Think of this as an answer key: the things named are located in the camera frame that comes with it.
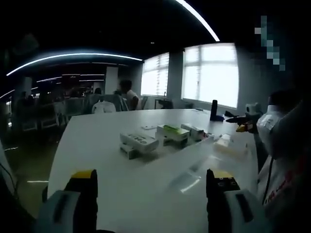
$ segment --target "ceiling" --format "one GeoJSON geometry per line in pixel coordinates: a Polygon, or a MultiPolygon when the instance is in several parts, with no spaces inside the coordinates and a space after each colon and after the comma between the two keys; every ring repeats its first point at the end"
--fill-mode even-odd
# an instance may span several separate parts
{"type": "MultiPolygon", "coordinates": [[[[252,47],[254,26],[260,25],[265,9],[244,5],[187,0],[206,20],[221,42],[236,42],[252,47]]],[[[205,27],[175,0],[100,1],[71,8],[47,5],[11,15],[4,27],[0,48],[1,85],[12,86],[14,78],[42,71],[59,63],[89,62],[88,57],[75,60],[49,60],[31,69],[5,74],[12,69],[49,54],[67,52],[105,52],[146,59],[185,47],[215,43],[205,27]]],[[[96,58],[96,62],[134,65],[135,61],[96,58]]]]}

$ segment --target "window frame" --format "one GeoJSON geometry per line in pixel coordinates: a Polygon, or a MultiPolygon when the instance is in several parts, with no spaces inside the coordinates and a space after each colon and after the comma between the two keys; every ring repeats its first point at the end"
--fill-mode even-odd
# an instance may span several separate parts
{"type": "Polygon", "coordinates": [[[154,56],[154,57],[151,57],[149,59],[146,59],[142,65],[142,74],[141,74],[141,84],[140,84],[140,95],[141,96],[150,96],[150,97],[167,97],[167,88],[168,88],[168,82],[169,82],[169,65],[170,65],[170,53],[169,52],[166,52],[166,53],[163,53],[163,54],[159,54],[157,56],[154,56]],[[144,66],[145,66],[145,62],[150,60],[150,59],[154,59],[154,58],[158,58],[160,60],[160,57],[162,55],[166,55],[168,56],[168,63],[167,63],[167,66],[161,66],[161,62],[159,61],[158,62],[158,65],[157,67],[155,68],[152,68],[152,69],[148,69],[147,71],[144,70],[144,66]],[[142,82],[143,82],[143,76],[144,76],[144,73],[148,73],[148,72],[152,72],[152,71],[161,71],[161,70],[167,70],[167,83],[166,83],[166,91],[164,92],[165,95],[152,95],[152,94],[143,94],[142,93],[142,82]]]}
{"type": "MultiPolygon", "coordinates": [[[[201,72],[199,72],[199,77],[198,77],[198,84],[197,84],[197,92],[196,92],[196,99],[189,99],[184,97],[184,92],[185,92],[185,82],[186,82],[186,68],[187,67],[198,67],[199,69],[202,69],[202,66],[206,64],[222,64],[222,65],[234,65],[238,67],[238,58],[237,58],[237,52],[236,52],[236,47],[233,43],[221,43],[218,46],[233,46],[235,49],[235,59],[233,61],[203,61],[202,59],[202,51],[204,46],[213,46],[213,44],[206,44],[206,45],[198,45],[198,46],[192,46],[192,47],[187,47],[185,48],[184,55],[183,55],[183,77],[182,77],[182,90],[181,90],[181,99],[182,100],[187,100],[187,101],[197,101],[199,103],[208,103],[212,104],[212,102],[208,101],[202,101],[199,100],[200,97],[200,83],[201,83],[201,72]],[[198,49],[198,60],[195,62],[186,62],[186,49],[191,49],[191,48],[197,48],[198,49]]],[[[240,89],[240,76],[239,76],[239,67],[238,67],[238,96],[237,96],[237,104],[236,107],[232,106],[227,106],[227,105],[222,105],[218,104],[218,106],[224,107],[224,108],[229,108],[232,110],[237,110],[238,108],[238,103],[239,103],[239,89],[240,89]]]]}

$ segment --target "chair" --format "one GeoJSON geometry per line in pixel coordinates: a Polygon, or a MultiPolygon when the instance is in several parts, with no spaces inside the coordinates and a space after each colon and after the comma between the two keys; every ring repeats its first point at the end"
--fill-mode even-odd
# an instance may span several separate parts
{"type": "Polygon", "coordinates": [[[53,103],[39,106],[38,116],[42,129],[59,126],[58,117],[53,103]]]}
{"type": "Polygon", "coordinates": [[[38,129],[35,106],[22,107],[19,117],[21,121],[21,128],[24,132],[38,129]]]}
{"type": "Polygon", "coordinates": [[[65,115],[67,122],[72,116],[81,115],[84,110],[85,98],[70,98],[65,100],[65,115]]]}
{"type": "Polygon", "coordinates": [[[146,102],[148,100],[148,96],[144,96],[141,101],[141,109],[144,110],[146,102]]]}
{"type": "Polygon", "coordinates": [[[189,109],[193,108],[193,103],[186,102],[181,99],[173,99],[173,109],[189,109]]]}
{"type": "Polygon", "coordinates": [[[104,95],[104,101],[113,103],[117,112],[128,111],[128,107],[124,99],[119,95],[104,95]]]}

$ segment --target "small box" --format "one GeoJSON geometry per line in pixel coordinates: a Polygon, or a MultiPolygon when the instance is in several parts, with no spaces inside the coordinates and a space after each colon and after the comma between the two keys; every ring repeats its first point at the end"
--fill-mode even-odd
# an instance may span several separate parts
{"type": "Polygon", "coordinates": [[[159,145],[158,140],[143,133],[121,133],[120,140],[140,153],[151,152],[159,145]]]}
{"type": "Polygon", "coordinates": [[[185,130],[189,130],[190,131],[190,137],[194,140],[194,141],[199,141],[202,140],[202,138],[204,137],[204,130],[200,130],[190,124],[182,124],[181,125],[182,129],[185,130]]]}
{"type": "Polygon", "coordinates": [[[243,158],[247,153],[247,144],[228,134],[222,135],[218,141],[214,142],[214,148],[237,158],[243,158]]]}
{"type": "Polygon", "coordinates": [[[159,125],[156,129],[157,134],[163,135],[168,139],[181,142],[189,138],[190,131],[170,125],[159,125]]]}

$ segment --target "white cloth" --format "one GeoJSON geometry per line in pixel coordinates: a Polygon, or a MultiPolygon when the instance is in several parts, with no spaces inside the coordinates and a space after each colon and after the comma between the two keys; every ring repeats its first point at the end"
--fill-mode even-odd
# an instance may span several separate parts
{"type": "Polygon", "coordinates": [[[92,113],[93,114],[100,114],[100,113],[114,113],[116,111],[116,107],[113,103],[103,101],[98,102],[93,105],[92,113]]]}
{"type": "Polygon", "coordinates": [[[133,110],[132,107],[131,107],[131,102],[132,102],[132,99],[134,97],[137,97],[138,98],[138,103],[137,103],[137,107],[136,107],[136,110],[140,110],[141,109],[141,99],[139,99],[138,95],[132,91],[132,90],[129,90],[126,94],[125,94],[125,98],[126,98],[126,103],[127,103],[127,106],[129,108],[129,110],[133,110]]]}
{"type": "MultiPolygon", "coordinates": [[[[283,117],[284,114],[268,109],[268,112],[257,122],[259,136],[269,153],[273,146],[270,132],[283,117]]],[[[266,190],[271,159],[272,157],[269,155],[258,176],[257,197],[260,202],[262,202],[266,190]]],[[[296,187],[303,172],[303,160],[304,155],[296,154],[292,158],[284,156],[273,161],[270,184],[264,201],[266,214],[269,218],[277,217],[293,203],[296,187]]]]}

